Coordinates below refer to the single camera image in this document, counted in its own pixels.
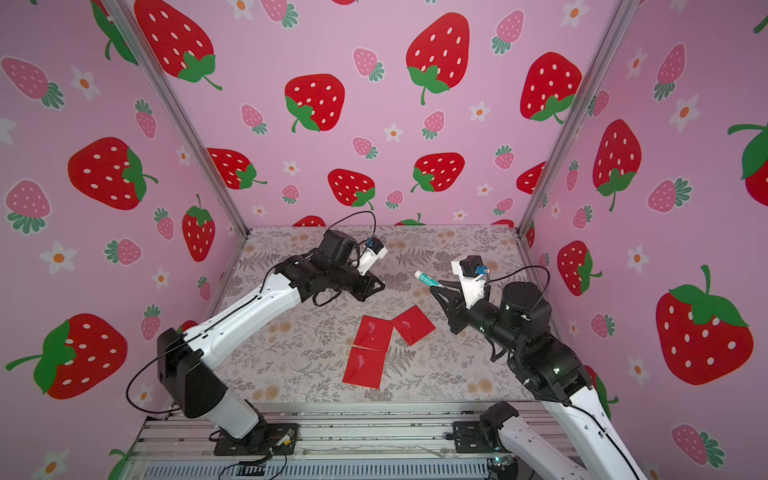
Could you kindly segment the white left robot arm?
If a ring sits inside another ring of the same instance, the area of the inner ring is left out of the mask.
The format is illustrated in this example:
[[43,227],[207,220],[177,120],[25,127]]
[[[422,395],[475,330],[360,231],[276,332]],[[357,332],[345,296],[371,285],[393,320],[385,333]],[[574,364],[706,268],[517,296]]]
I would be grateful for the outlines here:
[[384,283],[370,270],[386,254],[375,236],[358,242],[326,230],[318,247],[270,268],[260,286],[221,313],[184,332],[162,333],[157,340],[160,383],[186,417],[204,418],[225,439],[259,452],[268,441],[268,422],[229,391],[216,369],[271,320],[327,290],[347,292],[360,302],[382,291]]

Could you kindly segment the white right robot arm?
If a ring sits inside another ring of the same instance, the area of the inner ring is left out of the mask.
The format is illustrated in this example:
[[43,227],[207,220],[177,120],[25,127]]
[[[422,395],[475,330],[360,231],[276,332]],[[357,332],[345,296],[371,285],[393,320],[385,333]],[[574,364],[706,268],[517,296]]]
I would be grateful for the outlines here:
[[543,479],[641,479],[644,473],[608,418],[578,356],[549,329],[551,307],[531,282],[511,282],[494,305],[484,277],[438,282],[420,273],[452,333],[470,327],[505,359],[517,380],[558,422],[578,454],[572,460],[543,439],[507,402],[480,416],[479,440],[509,452]]

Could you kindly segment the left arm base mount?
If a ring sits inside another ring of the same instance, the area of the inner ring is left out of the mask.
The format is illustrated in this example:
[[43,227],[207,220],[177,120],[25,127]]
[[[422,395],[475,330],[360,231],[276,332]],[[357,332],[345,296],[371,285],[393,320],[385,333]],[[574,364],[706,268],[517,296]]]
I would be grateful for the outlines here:
[[242,439],[220,433],[214,447],[215,456],[290,456],[295,450],[300,425],[260,421]]

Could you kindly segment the green white glue stick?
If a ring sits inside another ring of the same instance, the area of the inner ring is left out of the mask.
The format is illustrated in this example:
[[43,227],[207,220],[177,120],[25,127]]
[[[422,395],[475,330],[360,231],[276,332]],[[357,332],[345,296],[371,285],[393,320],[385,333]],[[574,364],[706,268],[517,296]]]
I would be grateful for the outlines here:
[[443,284],[439,282],[438,280],[433,279],[429,275],[423,273],[421,270],[417,270],[414,273],[414,276],[417,280],[419,280],[421,283],[427,285],[428,287],[443,287]]

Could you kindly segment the red envelope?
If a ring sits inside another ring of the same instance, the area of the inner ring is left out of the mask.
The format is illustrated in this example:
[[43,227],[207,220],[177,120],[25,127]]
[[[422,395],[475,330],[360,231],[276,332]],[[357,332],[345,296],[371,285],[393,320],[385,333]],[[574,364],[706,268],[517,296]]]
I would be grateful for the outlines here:
[[353,345],[367,350],[387,352],[393,330],[389,320],[363,316]]
[[379,389],[385,361],[385,352],[352,347],[342,382]]
[[408,346],[415,345],[436,330],[417,305],[392,319],[391,323]]

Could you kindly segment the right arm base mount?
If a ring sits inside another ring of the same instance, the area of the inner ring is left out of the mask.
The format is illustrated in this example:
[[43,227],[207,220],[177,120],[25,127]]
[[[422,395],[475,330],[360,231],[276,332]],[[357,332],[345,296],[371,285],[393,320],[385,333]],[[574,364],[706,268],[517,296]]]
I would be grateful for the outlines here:
[[497,402],[477,421],[456,421],[445,439],[454,442],[457,453],[521,454],[534,446],[534,435],[519,411],[507,402]]

